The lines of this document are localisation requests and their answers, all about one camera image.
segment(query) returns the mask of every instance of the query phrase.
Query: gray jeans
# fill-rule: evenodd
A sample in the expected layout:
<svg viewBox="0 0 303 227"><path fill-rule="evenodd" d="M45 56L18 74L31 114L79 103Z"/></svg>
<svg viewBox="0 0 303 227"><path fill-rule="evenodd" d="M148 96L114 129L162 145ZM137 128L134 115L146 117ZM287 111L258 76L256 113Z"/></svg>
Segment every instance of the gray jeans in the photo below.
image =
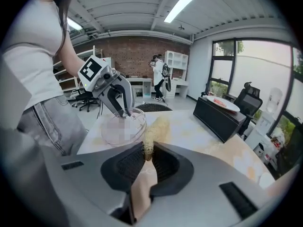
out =
<svg viewBox="0 0 303 227"><path fill-rule="evenodd" d="M87 131L65 96L42 101L26 109L18 129L39 145L54 149L57 156L77 154Z"/></svg>

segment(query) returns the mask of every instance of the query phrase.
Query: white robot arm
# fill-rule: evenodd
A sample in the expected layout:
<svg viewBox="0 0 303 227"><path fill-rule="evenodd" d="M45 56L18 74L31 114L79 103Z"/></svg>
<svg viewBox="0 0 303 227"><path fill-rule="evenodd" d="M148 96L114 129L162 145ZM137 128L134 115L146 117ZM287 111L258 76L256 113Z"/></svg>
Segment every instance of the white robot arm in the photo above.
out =
<svg viewBox="0 0 303 227"><path fill-rule="evenodd" d="M131 84L121 73L109 66L102 58L90 56L78 71L78 76L86 91L92 92L112 113L119 112L121 117L130 116L134 107L134 94ZM123 95L124 110L116 98Z"/></svg>

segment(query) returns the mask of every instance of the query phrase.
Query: woman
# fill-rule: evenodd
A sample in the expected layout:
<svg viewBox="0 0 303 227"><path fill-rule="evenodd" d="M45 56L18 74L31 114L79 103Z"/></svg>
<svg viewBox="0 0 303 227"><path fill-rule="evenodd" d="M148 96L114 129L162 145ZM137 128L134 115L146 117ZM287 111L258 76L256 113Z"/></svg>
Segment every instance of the woman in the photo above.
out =
<svg viewBox="0 0 303 227"><path fill-rule="evenodd" d="M30 0L8 32L3 58L32 97L18 129L57 156L76 154L87 132L53 74L58 54L77 77L84 61L71 44L67 10L71 0Z"/></svg>
<svg viewBox="0 0 303 227"><path fill-rule="evenodd" d="M163 61L161 60L161 54L154 55L152 59L156 62L155 65L150 64L152 70L153 70L153 84L155 86L156 91L156 97L153 98L153 100L156 100L158 102L162 102L164 97L163 94L160 91L160 87L164 81L162 76L162 70L163 70Z"/></svg>

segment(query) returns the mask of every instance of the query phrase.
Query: backpack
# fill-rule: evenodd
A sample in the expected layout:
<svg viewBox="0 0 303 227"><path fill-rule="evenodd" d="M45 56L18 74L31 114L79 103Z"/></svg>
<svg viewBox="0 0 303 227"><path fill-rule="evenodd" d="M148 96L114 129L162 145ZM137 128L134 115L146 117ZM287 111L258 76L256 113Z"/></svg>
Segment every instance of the backpack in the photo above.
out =
<svg viewBox="0 0 303 227"><path fill-rule="evenodd" d="M163 64L162 76L164 78L169 78L169 67L166 63Z"/></svg>
<svg viewBox="0 0 303 227"><path fill-rule="evenodd" d="M163 78L165 80L166 90L168 90L170 92L171 85L170 85L169 67L168 67L168 65L166 63L163 64L162 76L163 76Z"/></svg>

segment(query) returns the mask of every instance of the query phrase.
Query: ceiling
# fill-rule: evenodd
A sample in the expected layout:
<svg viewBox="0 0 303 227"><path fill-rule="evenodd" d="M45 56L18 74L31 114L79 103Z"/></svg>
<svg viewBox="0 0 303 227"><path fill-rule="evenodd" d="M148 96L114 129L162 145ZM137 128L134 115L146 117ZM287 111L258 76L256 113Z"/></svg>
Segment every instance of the ceiling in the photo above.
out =
<svg viewBox="0 0 303 227"><path fill-rule="evenodd" d="M190 39L191 35L237 21L283 20L269 0L193 0L170 24L165 23L177 1L72 0L69 17L84 28L81 34L71 32L72 42L78 44L119 30L153 30Z"/></svg>

